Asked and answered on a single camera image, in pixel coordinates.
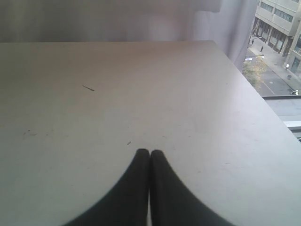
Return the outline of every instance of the black rubber tip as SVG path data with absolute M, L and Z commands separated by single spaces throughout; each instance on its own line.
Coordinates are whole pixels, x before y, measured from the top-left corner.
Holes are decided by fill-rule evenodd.
M 118 183 L 97 204 L 65 226 L 145 226 L 149 162 L 149 151 L 137 150 Z
M 233 226 L 197 199 L 175 174 L 164 154 L 150 156 L 153 226 Z

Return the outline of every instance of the tree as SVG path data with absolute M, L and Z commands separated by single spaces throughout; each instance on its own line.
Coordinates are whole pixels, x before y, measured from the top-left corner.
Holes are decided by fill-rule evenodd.
M 245 61 L 243 64 L 243 75 L 249 83 L 258 90 L 262 84 L 261 76 L 267 70 L 266 64 L 261 56 L 256 56 L 252 61 Z

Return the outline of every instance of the table surface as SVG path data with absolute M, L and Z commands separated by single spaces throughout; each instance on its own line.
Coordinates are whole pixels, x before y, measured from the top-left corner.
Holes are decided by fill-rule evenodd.
M 0 225 L 69 221 L 138 148 L 238 226 L 301 225 L 301 145 L 211 41 L 2 43 L 0 75 Z

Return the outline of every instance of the white curtain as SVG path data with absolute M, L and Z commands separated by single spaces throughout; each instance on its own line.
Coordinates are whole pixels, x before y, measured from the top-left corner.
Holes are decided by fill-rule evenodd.
M 258 0 L 1 0 L 1 42 L 214 40 L 241 68 Z

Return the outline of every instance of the street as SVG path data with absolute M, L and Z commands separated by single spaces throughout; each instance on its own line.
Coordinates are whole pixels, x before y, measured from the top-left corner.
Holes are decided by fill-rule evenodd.
M 250 61 L 254 63 L 254 58 L 256 55 L 251 52 L 249 49 L 247 50 L 246 57 L 252 57 L 253 60 Z M 277 74 L 275 74 L 268 66 L 266 71 L 261 76 L 262 84 L 257 89 L 257 92 L 261 96 L 285 96 L 291 95 L 293 89 L 283 81 Z

